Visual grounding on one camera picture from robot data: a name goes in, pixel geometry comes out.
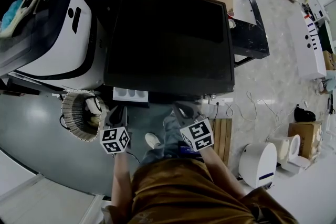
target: wire basket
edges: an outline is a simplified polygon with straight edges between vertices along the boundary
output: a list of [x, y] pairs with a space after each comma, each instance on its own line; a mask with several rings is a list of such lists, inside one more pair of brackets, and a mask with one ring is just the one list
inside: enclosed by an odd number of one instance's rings
[[[91, 126], [85, 120], [86, 100], [90, 98], [94, 98], [96, 106], [100, 111], [98, 128]], [[104, 125], [107, 113], [107, 107], [100, 97], [83, 90], [69, 92], [63, 100], [61, 110], [62, 115], [59, 119], [61, 125], [75, 137], [86, 142], [92, 142], [97, 138], [100, 128]], [[64, 118], [65, 126], [61, 122], [62, 118]]]

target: black table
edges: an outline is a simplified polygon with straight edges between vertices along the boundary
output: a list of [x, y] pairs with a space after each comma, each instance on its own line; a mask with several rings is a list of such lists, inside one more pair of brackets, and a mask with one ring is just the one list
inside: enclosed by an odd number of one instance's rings
[[262, 59], [269, 56], [265, 28], [256, 0], [250, 0], [257, 25], [235, 19], [236, 27], [231, 29], [233, 52], [246, 56], [236, 62], [235, 67], [241, 66], [253, 59]]

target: black-and-white marker cube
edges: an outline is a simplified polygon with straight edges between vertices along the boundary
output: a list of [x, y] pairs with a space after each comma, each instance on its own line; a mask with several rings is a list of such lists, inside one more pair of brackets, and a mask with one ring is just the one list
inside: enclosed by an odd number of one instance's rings
[[214, 144], [214, 134], [208, 119], [180, 129], [183, 140], [194, 150], [199, 151]]
[[102, 130], [100, 132], [100, 144], [107, 154], [124, 152], [130, 137], [125, 127]]

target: black monitor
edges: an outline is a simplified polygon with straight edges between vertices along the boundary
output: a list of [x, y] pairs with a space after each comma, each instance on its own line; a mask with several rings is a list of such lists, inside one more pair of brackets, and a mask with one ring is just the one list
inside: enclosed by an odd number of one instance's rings
[[122, 0], [104, 82], [183, 95], [231, 92], [233, 62], [224, 3]]

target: wooden pallet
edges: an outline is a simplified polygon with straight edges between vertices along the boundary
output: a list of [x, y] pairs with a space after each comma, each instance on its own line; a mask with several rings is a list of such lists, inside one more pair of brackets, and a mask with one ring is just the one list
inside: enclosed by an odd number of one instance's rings
[[209, 120], [214, 133], [214, 151], [227, 166], [230, 155], [232, 119]]

